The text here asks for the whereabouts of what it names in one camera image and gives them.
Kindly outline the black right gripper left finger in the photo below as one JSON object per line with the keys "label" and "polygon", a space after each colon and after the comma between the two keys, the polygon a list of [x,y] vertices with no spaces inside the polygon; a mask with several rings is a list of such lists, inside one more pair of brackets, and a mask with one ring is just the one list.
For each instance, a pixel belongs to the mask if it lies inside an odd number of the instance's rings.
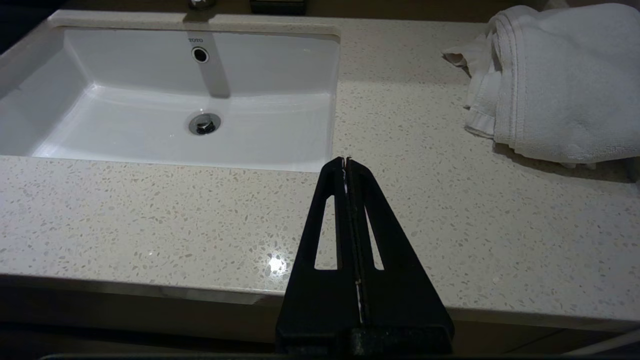
{"label": "black right gripper left finger", "polygon": [[[326,202],[334,200],[336,269],[315,267]],[[345,159],[325,164],[311,199],[275,328],[278,353],[343,353],[361,323]]]}

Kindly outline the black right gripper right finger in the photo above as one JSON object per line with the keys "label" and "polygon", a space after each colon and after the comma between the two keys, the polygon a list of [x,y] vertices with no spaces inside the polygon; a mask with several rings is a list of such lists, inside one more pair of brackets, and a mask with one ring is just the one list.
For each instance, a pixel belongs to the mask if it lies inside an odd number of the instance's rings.
{"label": "black right gripper right finger", "polygon": [[351,158],[346,183],[357,264],[356,353],[452,353],[453,321],[373,173]]}

